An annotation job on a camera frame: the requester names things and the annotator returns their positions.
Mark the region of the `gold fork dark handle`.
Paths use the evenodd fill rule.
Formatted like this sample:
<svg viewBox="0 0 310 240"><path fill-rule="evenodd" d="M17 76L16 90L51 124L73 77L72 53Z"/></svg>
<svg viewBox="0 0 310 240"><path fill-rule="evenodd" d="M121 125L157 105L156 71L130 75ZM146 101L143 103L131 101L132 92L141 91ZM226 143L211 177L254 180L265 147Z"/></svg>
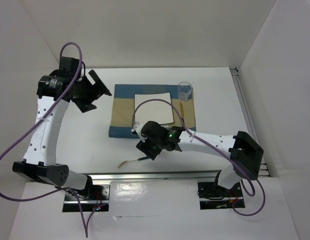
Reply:
<svg viewBox="0 0 310 240"><path fill-rule="evenodd" d="M123 167L124 165L126 164L129 164L129 163L133 163L133 162L139 162L139 161L143 161L143 160L148 160L149 157L147 156L144 156L144 157L140 157L138 159L134 159L134 160L126 160L126 161L123 161L122 163L120 163L117 168L120 169L121 167Z"/></svg>

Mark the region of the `white square plate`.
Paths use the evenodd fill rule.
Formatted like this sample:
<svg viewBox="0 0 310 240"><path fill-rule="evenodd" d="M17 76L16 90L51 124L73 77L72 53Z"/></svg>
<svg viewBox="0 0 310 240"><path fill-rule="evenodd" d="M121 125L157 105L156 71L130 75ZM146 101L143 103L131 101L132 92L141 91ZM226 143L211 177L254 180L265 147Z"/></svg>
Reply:
<svg viewBox="0 0 310 240"><path fill-rule="evenodd" d="M172 103L169 92L157 94L135 94L135 109L139 104L147 100L160 99ZM135 113L135 122L146 123L148 121L157 122L160 125L168 125L174 122L172 107L162 101L149 101L141 105Z"/></svg>

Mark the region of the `blue tan cloth placemat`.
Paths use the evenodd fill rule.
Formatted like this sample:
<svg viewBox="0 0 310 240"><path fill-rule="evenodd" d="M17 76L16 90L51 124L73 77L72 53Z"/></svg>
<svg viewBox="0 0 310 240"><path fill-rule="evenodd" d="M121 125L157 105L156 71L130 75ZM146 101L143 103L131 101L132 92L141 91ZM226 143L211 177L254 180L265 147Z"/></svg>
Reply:
<svg viewBox="0 0 310 240"><path fill-rule="evenodd" d="M131 133L133 113L138 103L135 103L135 95L160 95L170 93L170 102L178 111L180 111L180 101L178 98L178 86L167 84L116 84L114 88L114 99L112 105L111 122L108 130L108 136L110 138L128 138L136 139ZM164 124L167 128L172 126L181 127L181 122L177 117L175 111L166 103L159 101L152 101L143 104L136 113L136 122L142 122L138 120L138 114L143 112L145 107L151 104L162 104L163 107L168 107L172 111L174 122L170 124ZM184 121L186 126L192 131L196 131L196 117L193 93L190 94L186 101L182 102L184 110Z"/></svg>

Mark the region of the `gold knife dark handle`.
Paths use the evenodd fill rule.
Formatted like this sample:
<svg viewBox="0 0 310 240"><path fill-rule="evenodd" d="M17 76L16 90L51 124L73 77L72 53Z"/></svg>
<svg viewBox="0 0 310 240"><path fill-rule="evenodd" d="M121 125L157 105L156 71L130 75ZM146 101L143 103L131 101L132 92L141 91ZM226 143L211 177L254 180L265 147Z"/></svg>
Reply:
<svg viewBox="0 0 310 240"><path fill-rule="evenodd" d="M181 122L183 125L185 125L185 111L184 111L184 106L183 106L183 102L180 101L179 102L179 106L180 106L180 115L181 115Z"/></svg>

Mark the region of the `clear plastic cup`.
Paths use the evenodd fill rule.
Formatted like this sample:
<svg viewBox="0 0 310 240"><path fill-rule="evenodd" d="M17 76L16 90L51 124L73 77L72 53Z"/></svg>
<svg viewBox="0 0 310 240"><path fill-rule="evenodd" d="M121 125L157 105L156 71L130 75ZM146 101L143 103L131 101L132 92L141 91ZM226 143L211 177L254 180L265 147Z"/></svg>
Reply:
<svg viewBox="0 0 310 240"><path fill-rule="evenodd" d="M190 98L192 91L193 86L187 81L182 81L177 85L177 96L182 102L187 101Z"/></svg>

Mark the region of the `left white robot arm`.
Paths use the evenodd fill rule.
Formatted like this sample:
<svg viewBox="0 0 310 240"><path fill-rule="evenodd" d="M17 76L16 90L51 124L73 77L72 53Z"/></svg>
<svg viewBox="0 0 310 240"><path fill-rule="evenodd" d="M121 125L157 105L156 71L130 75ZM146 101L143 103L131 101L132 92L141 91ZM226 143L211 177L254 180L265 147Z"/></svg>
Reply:
<svg viewBox="0 0 310 240"><path fill-rule="evenodd" d="M81 199L87 200L94 193L93 180L57 163L58 137L70 102L86 113L97 108L93 104L95 100L111 93L94 70L88 73L94 83L78 71L79 62L79 59L62 56L58 69L39 80L36 92L36 123L39 125L32 132L22 161L15 161L12 170L37 183L73 189Z"/></svg>

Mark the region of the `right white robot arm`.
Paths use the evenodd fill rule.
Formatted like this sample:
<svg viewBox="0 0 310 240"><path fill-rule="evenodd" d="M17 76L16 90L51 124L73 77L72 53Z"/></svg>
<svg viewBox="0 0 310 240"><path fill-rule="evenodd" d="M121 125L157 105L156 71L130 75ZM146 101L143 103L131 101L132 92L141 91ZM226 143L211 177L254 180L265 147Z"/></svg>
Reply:
<svg viewBox="0 0 310 240"><path fill-rule="evenodd" d="M244 131L236 135L214 135L179 126L167 129L155 121L148 121L135 123L131 133L140 139L136 148L152 160L162 150L199 152L226 158L230 164L219 171L213 184L218 196L225 196L243 179L258 179L264 150Z"/></svg>

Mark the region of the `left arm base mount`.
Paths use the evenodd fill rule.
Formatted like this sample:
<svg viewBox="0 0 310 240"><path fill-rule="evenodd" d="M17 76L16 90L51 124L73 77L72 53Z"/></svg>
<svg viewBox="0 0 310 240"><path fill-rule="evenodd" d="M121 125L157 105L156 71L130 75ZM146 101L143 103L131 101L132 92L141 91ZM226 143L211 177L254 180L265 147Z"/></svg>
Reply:
<svg viewBox="0 0 310 240"><path fill-rule="evenodd" d="M79 193L78 199L84 213L92 212L108 212L109 211L109 198L110 198L111 184L109 182L102 182L94 184L89 195L82 196ZM79 213L80 207L76 196L68 191L64 195L63 213Z"/></svg>

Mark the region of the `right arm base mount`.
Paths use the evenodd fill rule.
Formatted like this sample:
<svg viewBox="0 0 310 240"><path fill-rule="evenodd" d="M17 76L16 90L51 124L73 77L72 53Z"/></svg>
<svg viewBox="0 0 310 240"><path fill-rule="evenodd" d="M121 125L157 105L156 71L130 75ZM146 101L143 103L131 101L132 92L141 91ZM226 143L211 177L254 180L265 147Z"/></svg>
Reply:
<svg viewBox="0 0 310 240"><path fill-rule="evenodd" d="M201 210L220 210L245 208L243 192L240 183L236 183L231 189L224 189L213 182L198 182L197 195Z"/></svg>

